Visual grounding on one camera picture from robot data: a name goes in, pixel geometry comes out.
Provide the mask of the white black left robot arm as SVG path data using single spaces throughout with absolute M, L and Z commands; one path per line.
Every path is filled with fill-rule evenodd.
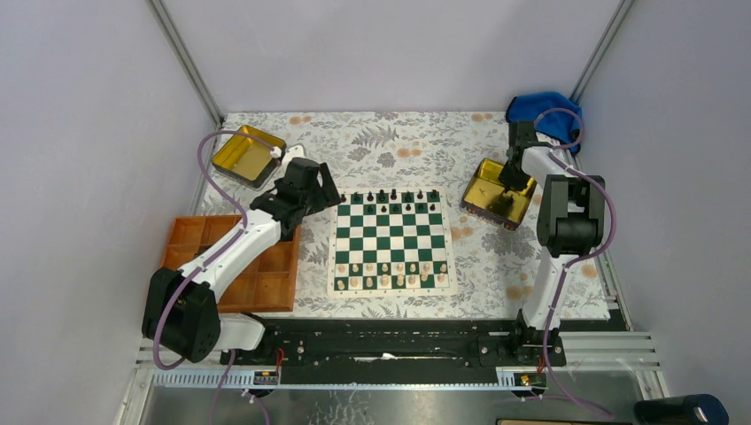
M 151 277 L 142 322 L 157 368 L 198 363 L 213 351 L 241 353 L 262 364 L 275 351 L 264 324 L 248 313 L 220 313 L 231 283 L 261 254 L 292 236 L 306 216 L 340 204 L 325 163 L 293 158 L 272 189 L 256 197 L 241 220 L 203 254 Z

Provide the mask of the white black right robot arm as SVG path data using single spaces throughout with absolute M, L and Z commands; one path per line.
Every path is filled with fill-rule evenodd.
M 604 181 L 578 175 L 556 148 L 539 141 L 531 121 L 509 124 L 507 162 L 499 173 L 501 198 L 508 205 L 507 221 L 532 182 L 542 185 L 536 234 L 542 256 L 532 295 L 521 310 L 525 329 L 543 332 L 560 325 L 568 284 L 566 267 L 589 255 L 605 233 Z

